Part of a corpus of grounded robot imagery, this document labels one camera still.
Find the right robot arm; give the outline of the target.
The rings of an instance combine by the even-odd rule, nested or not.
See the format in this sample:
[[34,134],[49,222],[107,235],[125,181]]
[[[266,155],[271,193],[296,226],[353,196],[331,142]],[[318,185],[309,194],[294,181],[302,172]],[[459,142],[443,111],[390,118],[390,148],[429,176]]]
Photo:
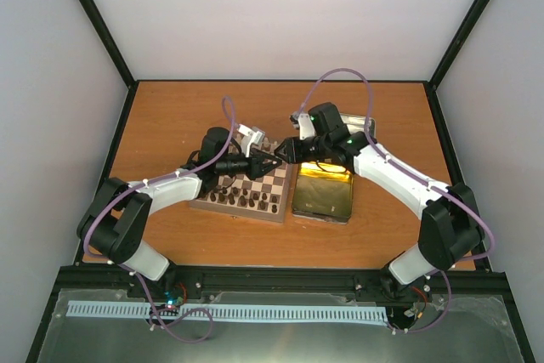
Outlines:
[[299,134],[275,150],[282,161],[328,160],[377,184],[419,219],[416,244],[386,265],[385,287],[395,290],[434,271],[446,271],[484,240],[486,229],[473,192],[464,184],[445,184],[403,163],[371,136],[368,124],[350,132],[330,102],[309,112],[297,111],[291,121]]

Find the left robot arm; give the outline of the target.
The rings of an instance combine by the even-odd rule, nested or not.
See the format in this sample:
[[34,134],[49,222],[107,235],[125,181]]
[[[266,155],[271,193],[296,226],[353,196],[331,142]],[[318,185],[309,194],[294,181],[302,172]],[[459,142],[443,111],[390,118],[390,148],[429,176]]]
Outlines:
[[148,217],[182,201],[204,197],[219,186],[221,176],[258,179],[275,170],[282,160],[268,152],[234,141],[230,130],[209,128],[188,161],[167,175],[137,182],[107,179],[77,227],[84,246],[133,273],[147,278],[158,297],[175,291],[173,262],[143,239]]

